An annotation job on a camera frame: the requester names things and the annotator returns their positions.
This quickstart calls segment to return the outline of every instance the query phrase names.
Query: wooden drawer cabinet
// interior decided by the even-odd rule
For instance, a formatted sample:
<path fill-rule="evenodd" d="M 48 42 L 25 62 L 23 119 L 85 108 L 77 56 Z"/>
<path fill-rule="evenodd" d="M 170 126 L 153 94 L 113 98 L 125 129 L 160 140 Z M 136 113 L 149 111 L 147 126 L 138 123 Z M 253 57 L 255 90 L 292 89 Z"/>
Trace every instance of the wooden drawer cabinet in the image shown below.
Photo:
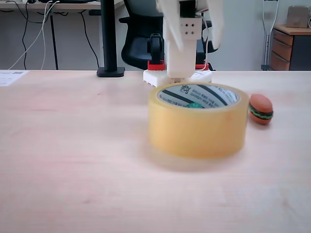
<path fill-rule="evenodd" d="M 290 46 L 293 45 L 294 37 L 292 35 L 287 35 L 278 30 L 274 30 L 274 38 L 277 39 L 278 41 L 283 42 L 286 45 L 290 45 Z"/>
<path fill-rule="evenodd" d="M 311 28 L 276 25 L 273 36 L 271 69 L 311 70 Z"/>
<path fill-rule="evenodd" d="M 290 62 L 286 61 L 275 52 L 271 53 L 270 66 L 273 70 L 290 70 Z"/>
<path fill-rule="evenodd" d="M 273 39 L 272 51 L 284 58 L 286 61 L 291 60 L 292 47 L 284 44 L 281 41 Z"/>

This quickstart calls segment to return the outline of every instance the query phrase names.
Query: white wall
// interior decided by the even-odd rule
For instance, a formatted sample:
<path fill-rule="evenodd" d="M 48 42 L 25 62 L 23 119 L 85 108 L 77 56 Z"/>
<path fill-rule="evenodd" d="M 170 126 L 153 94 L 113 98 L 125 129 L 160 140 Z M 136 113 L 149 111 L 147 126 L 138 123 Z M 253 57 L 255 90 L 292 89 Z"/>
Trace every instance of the white wall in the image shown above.
<path fill-rule="evenodd" d="M 263 53 L 264 32 L 261 22 L 262 0 L 223 0 L 225 12 L 225 33 L 220 49 L 208 56 L 216 70 L 260 70 Z M 285 23 L 288 7 L 311 5 L 311 0 L 279 0 L 278 23 Z M 275 2 L 267 2 L 266 16 L 273 18 Z M 125 6 L 116 11 L 116 35 L 118 65 L 127 70 L 137 70 L 126 65 L 121 59 L 127 25 L 120 24 L 120 17 L 128 16 Z M 42 16 L 31 13 L 31 20 L 41 21 Z M 85 12 L 89 39 L 98 57 L 100 53 L 99 17 L 88 16 Z M 9 68 L 23 53 L 21 42 L 25 20 L 20 12 L 0 12 L 0 69 Z M 40 30 L 39 24 L 28 24 L 26 45 L 29 46 Z M 60 69 L 96 70 L 96 61 L 84 35 L 81 16 L 70 13 L 67 17 L 54 16 L 58 63 Z M 51 26 L 45 27 L 47 56 L 44 69 L 55 69 L 52 48 Z M 43 40 L 40 37 L 27 54 L 27 68 L 40 69 L 43 59 Z M 22 59 L 14 67 L 23 69 Z"/>
<path fill-rule="evenodd" d="M 264 31 L 262 0 L 223 0 L 225 33 L 220 49 L 208 55 L 215 70 L 260 70 Z M 311 6 L 311 0 L 279 0 L 277 23 L 285 23 L 291 5 Z M 276 2 L 266 1 L 266 17 L 274 18 Z"/>

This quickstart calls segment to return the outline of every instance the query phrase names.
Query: paper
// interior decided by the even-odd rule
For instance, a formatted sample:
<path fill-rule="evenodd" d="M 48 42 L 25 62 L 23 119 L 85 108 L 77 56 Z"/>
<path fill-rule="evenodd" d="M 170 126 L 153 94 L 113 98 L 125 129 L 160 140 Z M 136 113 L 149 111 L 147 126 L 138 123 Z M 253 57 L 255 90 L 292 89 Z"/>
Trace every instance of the paper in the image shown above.
<path fill-rule="evenodd" d="M 0 70 L 0 86 L 9 86 L 28 72 L 26 70 Z"/>

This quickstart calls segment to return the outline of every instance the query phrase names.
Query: green object inside tape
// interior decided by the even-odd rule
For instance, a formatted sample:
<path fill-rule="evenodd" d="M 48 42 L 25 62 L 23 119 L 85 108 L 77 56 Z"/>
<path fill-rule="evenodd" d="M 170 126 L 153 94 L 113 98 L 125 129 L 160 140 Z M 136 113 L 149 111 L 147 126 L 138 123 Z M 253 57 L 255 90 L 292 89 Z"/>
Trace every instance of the green object inside tape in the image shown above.
<path fill-rule="evenodd" d="M 255 116 L 257 116 L 257 117 L 259 117 L 261 119 L 269 120 L 269 119 L 271 119 L 273 117 L 273 115 L 271 115 L 271 116 L 263 116 L 263 115 L 261 115 L 259 113 L 256 113 L 255 110 L 251 106 L 249 106 L 249 111 L 252 114 L 254 114 Z"/>
<path fill-rule="evenodd" d="M 203 108 L 199 103 L 190 103 L 186 106 L 187 108 Z"/>

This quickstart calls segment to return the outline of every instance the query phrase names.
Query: roll of tape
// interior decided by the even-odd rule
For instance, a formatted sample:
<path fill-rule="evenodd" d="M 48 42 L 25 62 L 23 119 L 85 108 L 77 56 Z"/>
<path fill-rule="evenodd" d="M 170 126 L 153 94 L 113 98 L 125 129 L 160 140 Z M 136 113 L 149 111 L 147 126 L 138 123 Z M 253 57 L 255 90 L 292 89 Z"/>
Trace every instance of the roll of tape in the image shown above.
<path fill-rule="evenodd" d="M 234 154 L 244 145 L 248 104 L 246 93 L 225 85 L 160 86 L 149 96 L 150 142 L 182 157 L 221 158 Z"/>

